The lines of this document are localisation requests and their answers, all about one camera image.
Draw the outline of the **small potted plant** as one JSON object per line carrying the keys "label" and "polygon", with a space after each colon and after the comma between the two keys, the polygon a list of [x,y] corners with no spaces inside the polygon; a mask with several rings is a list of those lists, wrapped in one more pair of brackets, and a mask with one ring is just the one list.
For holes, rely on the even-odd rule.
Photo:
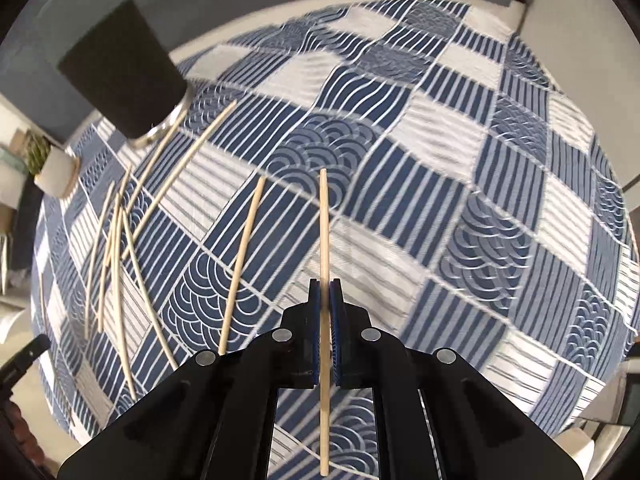
{"label": "small potted plant", "polygon": [[79,174],[80,159],[51,144],[43,136],[30,132],[23,160],[35,185],[47,195],[65,200],[73,191]]}

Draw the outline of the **blue white patterned tablecloth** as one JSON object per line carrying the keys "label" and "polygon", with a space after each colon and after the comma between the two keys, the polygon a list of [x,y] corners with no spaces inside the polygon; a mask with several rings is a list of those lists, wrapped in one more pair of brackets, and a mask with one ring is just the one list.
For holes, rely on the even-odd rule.
{"label": "blue white patterned tablecloth", "polygon": [[[178,65],[186,117],[127,214],[120,272],[137,401],[120,362],[112,263],[157,145],[106,118],[67,144],[65,200],[40,209],[32,322],[63,479],[634,479],[639,254],[588,119],[527,44],[452,0],[339,4]],[[306,355],[328,172],[330,472]],[[218,354],[236,254],[266,177]]]}

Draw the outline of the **curved wooden chopstick pile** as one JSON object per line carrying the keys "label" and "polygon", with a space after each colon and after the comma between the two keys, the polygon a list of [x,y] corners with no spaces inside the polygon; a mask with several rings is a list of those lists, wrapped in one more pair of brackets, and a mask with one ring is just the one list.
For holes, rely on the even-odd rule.
{"label": "curved wooden chopstick pile", "polygon": [[129,249],[129,258],[131,260],[132,267],[134,268],[134,275],[136,276],[136,280],[144,300],[144,307],[146,315],[148,316],[152,326],[154,328],[154,332],[158,342],[160,343],[160,348],[162,348],[166,359],[173,370],[178,368],[178,362],[176,361],[174,354],[169,347],[168,341],[165,338],[163,333],[162,324],[160,324],[160,319],[157,316],[156,311],[153,308],[151,298],[149,296],[148,290],[144,284],[144,279],[142,276],[140,264],[138,263],[138,259],[136,253],[134,252],[134,238],[132,237],[132,233],[130,231],[130,227],[128,224],[126,211],[122,210],[119,213],[119,219],[122,220],[122,227],[124,228],[127,248]]}

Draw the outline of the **wooden chopstick under cup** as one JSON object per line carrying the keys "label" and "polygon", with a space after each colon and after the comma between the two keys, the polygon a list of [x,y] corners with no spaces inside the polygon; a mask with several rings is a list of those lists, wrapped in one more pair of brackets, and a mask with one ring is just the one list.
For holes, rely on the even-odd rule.
{"label": "wooden chopstick under cup", "polygon": [[166,136],[163,137],[162,140],[160,140],[160,143],[157,144],[157,147],[155,148],[154,152],[151,155],[151,158],[149,159],[148,163],[146,164],[140,179],[138,180],[138,183],[136,185],[136,187],[134,188],[134,192],[132,192],[130,199],[129,199],[129,203],[127,204],[125,211],[126,214],[130,214],[130,211],[132,211],[132,208],[134,208],[134,204],[137,201],[138,196],[140,195],[140,193],[142,192],[142,188],[143,185],[145,184],[146,179],[149,177],[149,175],[151,174],[155,164],[157,163],[157,161],[160,159],[160,155],[163,154],[164,149],[166,148],[166,145],[170,142],[171,138],[174,136],[175,132],[177,131],[178,127],[180,126],[180,124],[182,123],[183,119],[186,117],[186,110],[184,112],[181,112],[180,115],[178,116],[177,122],[175,123],[175,125],[171,126],[168,130],[168,133],[166,134]]}

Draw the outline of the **wooden chopstick pile left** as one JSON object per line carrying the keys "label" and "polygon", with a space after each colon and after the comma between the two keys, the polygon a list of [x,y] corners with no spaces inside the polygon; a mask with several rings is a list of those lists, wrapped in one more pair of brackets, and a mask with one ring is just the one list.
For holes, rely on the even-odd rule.
{"label": "wooden chopstick pile left", "polygon": [[100,274],[100,282],[99,282],[99,305],[98,305],[98,332],[102,333],[104,331],[104,308],[105,308],[105,294],[106,294],[106,276],[107,270],[111,265],[113,260],[113,250],[115,245],[115,231],[116,231],[116,221],[119,216],[120,203],[122,202],[122,194],[125,192],[125,188],[130,178],[132,166],[128,165],[125,171],[122,180],[120,181],[120,185],[118,191],[114,198],[113,210],[112,210],[112,218],[110,222],[110,230],[108,231],[108,237],[105,244],[104,254],[103,254],[103,263]]}

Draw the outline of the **wooden chopstick pile middle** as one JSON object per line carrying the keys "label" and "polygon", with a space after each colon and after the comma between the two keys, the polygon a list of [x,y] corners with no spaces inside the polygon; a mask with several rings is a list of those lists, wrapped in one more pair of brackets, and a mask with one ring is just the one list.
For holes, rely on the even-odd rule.
{"label": "wooden chopstick pile middle", "polygon": [[122,213],[120,212],[120,203],[122,202],[122,194],[116,194],[113,225],[113,247],[112,247],[112,286],[114,294],[114,309],[116,318],[116,330],[119,344],[120,362],[122,363],[122,371],[127,382],[131,399],[137,401],[137,391],[134,386],[134,378],[132,377],[129,354],[127,349],[125,315],[122,310],[122,272],[120,272],[120,244],[122,244]]}

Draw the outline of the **black tumbler cup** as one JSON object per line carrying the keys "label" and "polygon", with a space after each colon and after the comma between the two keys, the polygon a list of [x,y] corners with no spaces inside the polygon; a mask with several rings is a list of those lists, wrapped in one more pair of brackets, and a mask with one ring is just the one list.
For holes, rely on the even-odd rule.
{"label": "black tumbler cup", "polygon": [[167,136],[194,98],[192,84],[132,0],[92,26],[58,70],[133,148]]}

